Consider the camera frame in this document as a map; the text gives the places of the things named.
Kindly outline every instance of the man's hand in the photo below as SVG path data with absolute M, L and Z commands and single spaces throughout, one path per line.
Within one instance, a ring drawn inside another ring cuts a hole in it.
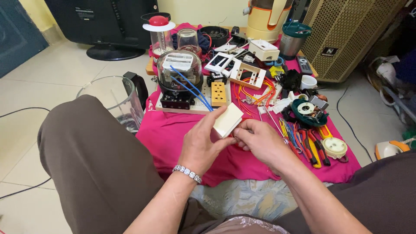
M 233 137 L 211 142 L 210 134 L 215 120 L 226 111 L 222 106 L 202 118 L 183 138 L 178 164 L 202 176 L 211 167 L 218 154 L 227 146 L 237 143 Z
M 251 150 L 256 158 L 272 169 L 279 170 L 279 161 L 296 157 L 276 130 L 266 122 L 248 119 L 234 129 L 233 135 L 243 150 Z

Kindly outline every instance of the remote control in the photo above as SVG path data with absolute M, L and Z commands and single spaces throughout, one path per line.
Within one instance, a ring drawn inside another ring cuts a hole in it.
M 300 72 L 306 75 L 312 75 L 312 69 L 309 66 L 309 62 L 305 56 L 298 56 L 297 63 L 299 63 Z

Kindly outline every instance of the tv base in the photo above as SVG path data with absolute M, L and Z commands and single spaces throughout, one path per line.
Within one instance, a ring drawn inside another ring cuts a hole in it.
M 87 50 L 87 56 L 101 61 L 121 61 L 142 56 L 145 52 L 143 49 L 96 45 Z

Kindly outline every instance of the speaker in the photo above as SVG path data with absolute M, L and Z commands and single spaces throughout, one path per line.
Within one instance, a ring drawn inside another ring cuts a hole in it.
M 343 82 L 407 0 L 311 0 L 302 52 L 318 81 Z

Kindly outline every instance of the black pot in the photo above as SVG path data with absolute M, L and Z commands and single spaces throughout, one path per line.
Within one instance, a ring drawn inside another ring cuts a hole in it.
M 201 28 L 202 33 L 210 35 L 212 48 L 220 47 L 225 45 L 228 41 L 229 30 L 218 26 L 206 26 Z

